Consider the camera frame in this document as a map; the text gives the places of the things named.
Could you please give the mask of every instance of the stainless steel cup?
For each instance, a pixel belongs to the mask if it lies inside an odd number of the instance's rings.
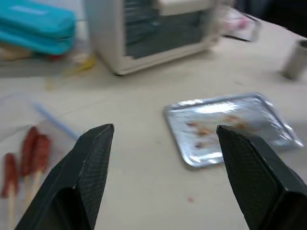
[[[307,40],[299,40],[287,61],[282,74],[289,79],[299,78],[307,67]]]

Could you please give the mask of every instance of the wooden stick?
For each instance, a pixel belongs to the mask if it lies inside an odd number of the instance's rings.
[[[31,178],[30,175],[24,177],[25,182],[25,199],[24,210],[26,211],[31,203]]]
[[[32,199],[34,199],[35,195],[37,194],[39,187],[40,187],[40,179],[42,177],[42,171],[38,170],[34,175],[34,185],[32,191]]]
[[[8,230],[15,229],[15,185],[13,183],[9,184],[9,197],[8,197]]]

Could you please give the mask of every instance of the toaster oven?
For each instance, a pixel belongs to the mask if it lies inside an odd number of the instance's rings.
[[[93,49],[124,75],[207,50],[233,0],[85,0]]]

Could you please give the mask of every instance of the sausage on stick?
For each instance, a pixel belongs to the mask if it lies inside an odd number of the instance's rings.
[[[21,175],[25,181],[25,209],[31,203],[31,181],[32,161],[34,156],[34,148],[38,137],[36,127],[31,127],[22,145]]]
[[[46,135],[38,135],[33,157],[34,186],[32,198],[39,190],[42,173],[46,171],[51,142]]]
[[[14,154],[4,156],[4,186],[1,193],[3,198],[8,198],[8,230],[15,229],[15,196],[18,191],[18,172]]]

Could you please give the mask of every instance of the sausage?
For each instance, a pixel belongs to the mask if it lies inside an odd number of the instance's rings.
[[[51,141],[46,135],[38,135],[33,158],[33,171],[46,171]]]
[[[9,186],[11,183],[15,185],[15,193],[18,191],[18,172],[17,163],[13,153],[7,153],[4,156],[4,184],[1,196],[3,198],[8,197]]]
[[[36,139],[39,133],[36,127],[31,127],[22,146],[21,175],[28,176],[32,171],[32,160]]]

